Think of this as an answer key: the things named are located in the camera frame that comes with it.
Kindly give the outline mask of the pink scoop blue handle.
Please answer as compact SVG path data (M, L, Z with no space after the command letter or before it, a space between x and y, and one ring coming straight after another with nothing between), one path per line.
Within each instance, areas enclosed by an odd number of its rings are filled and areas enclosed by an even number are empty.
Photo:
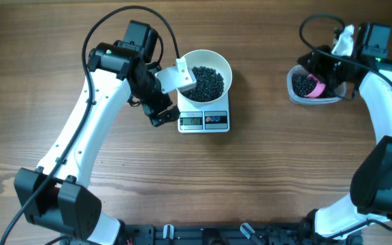
M324 90L326 88L326 84L322 83L313 74L309 74L307 76L307 78L311 78L312 80L314 80L316 82L316 86L314 87L314 89L308 95L306 95L306 98L315 99L315 98L319 97L324 92Z

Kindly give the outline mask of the white bowl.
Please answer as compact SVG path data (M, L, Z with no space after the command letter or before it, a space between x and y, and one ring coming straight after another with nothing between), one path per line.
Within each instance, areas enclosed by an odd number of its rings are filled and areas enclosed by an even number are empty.
M194 50L188 52L183 57L191 70L194 67L204 66L215 69L217 73L220 73L224 80L224 92L222 95L225 93L229 95L233 73L230 64L222 55L211 50Z

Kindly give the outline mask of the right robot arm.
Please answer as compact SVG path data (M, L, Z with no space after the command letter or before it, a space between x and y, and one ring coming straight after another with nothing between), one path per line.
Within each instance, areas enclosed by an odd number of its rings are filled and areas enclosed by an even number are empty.
M333 47L313 46L297 62L330 93L344 82L365 101L376 146L353 175L349 193L309 218L308 238L338 242L371 225L392 231L392 60L387 59L391 28L366 22L358 30L342 24Z

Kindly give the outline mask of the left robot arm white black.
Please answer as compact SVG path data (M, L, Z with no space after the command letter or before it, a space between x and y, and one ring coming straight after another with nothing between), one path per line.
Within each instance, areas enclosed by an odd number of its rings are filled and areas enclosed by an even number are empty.
M186 59L158 70L151 50L101 43L83 58L86 80L54 146L34 170L22 168L14 181L19 216L64 238L90 244L120 244L125 225L102 210L89 191L93 165L120 109L135 97L154 126L174 121L178 109L169 92L195 81Z

